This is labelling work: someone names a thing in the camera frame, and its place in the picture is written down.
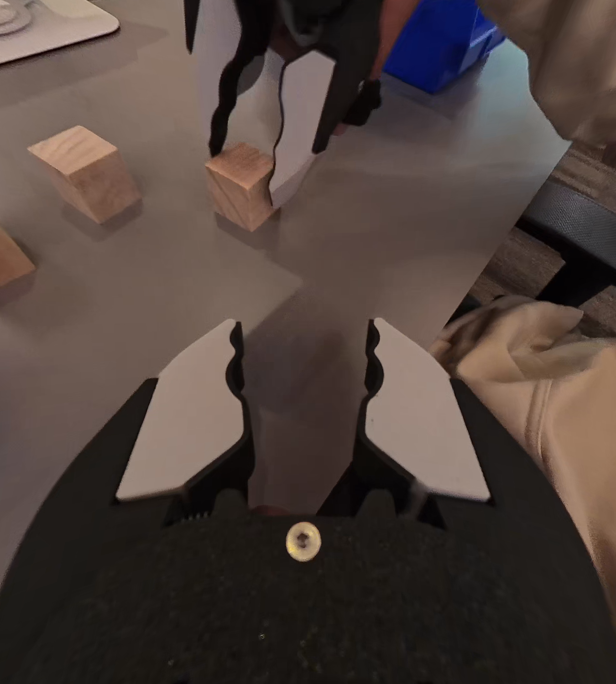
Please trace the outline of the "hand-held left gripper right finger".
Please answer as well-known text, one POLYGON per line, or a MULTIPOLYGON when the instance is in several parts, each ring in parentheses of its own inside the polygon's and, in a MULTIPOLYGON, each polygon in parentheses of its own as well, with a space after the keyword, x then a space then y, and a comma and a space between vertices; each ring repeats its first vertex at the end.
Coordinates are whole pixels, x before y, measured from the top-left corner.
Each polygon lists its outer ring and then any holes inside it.
POLYGON ((382 318, 368 321, 365 397, 353 470, 388 491, 403 517, 420 519, 432 497, 480 505, 491 492, 448 373, 382 318))

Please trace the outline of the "blue plastic bin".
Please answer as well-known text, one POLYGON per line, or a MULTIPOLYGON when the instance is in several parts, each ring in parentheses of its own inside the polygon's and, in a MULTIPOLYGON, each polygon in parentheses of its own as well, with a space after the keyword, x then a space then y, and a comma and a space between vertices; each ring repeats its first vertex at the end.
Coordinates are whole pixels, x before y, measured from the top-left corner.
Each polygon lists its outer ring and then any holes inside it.
POLYGON ((422 1, 383 71, 428 94, 454 83, 506 37, 474 1, 422 1))

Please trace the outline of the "black office chair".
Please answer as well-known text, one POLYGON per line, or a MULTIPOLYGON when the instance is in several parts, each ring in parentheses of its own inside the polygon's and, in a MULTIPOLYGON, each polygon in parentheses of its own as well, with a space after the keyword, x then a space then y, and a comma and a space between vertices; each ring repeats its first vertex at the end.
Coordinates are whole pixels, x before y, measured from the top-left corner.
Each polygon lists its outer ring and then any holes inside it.
POLYGON ((580 307, 607 287, 616 287, 614 212, 565 185, 546 181, 516 227, 564 262, 537 300, 580 307))

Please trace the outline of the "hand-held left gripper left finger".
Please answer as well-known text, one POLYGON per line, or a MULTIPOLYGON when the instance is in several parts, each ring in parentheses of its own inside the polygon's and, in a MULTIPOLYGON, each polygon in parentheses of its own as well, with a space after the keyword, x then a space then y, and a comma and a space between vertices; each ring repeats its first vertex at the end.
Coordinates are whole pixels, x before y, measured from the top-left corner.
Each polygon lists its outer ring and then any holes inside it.
POLYGON ((164 497, 189 515, 213 510, 218 495, 248 503, 255 449, 243 395, 242 324, 225 320, 159 373, 116 490, 120 503, 164 497))

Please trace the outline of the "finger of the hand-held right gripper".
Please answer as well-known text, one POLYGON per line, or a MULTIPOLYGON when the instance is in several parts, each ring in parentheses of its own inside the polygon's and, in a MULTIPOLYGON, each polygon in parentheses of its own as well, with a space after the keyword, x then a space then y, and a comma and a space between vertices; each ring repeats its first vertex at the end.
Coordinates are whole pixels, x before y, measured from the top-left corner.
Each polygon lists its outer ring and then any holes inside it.
POLYGON ((227 140, 242 73, 268 48, 267 1, 184 1, 186 48, 211 157, 227 140))
POLYGON ((313 152, 335 61, 320 51, 308 51, 284 65, 278 97, 281 126, 273 148, 268 189, 274 209, 298 191, 318 155, 313 152))

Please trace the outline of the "wooden document stand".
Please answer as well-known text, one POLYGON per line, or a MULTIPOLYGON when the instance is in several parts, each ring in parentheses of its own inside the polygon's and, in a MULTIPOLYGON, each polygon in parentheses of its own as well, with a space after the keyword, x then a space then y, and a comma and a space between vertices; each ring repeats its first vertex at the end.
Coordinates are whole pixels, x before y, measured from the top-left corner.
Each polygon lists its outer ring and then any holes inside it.
POLYGON ((91 1, 0 1, 0 65, 115 33, 117 18, 91 1))

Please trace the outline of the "person's right hand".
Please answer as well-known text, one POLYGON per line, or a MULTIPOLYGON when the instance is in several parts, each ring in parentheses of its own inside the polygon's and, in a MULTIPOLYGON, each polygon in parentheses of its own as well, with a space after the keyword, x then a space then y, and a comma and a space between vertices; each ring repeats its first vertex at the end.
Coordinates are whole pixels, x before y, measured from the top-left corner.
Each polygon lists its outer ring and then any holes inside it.
POLYGON ((380 15, 379 51, 374 61, 370 79, 379 80, 387 59, 406 23, 421 1, 383 1, 380 15))

